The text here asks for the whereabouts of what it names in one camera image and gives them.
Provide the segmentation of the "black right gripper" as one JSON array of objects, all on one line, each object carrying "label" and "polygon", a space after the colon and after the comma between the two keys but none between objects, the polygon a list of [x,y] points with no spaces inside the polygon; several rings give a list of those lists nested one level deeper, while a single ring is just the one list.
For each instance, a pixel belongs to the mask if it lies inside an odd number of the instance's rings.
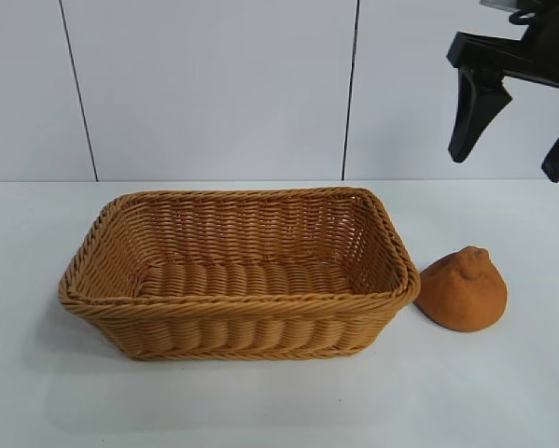
[{"label": "black right gripper", "polygon": [[[512,77],[559,89],[559,1],[484,1],[523,26],[519,39],[458,32],[447,60],[458,70],[458,102],[448,151],[464,162],[483,131],[512,100],[503,86]],[[559,137],[541,164],[559,182]]]}]

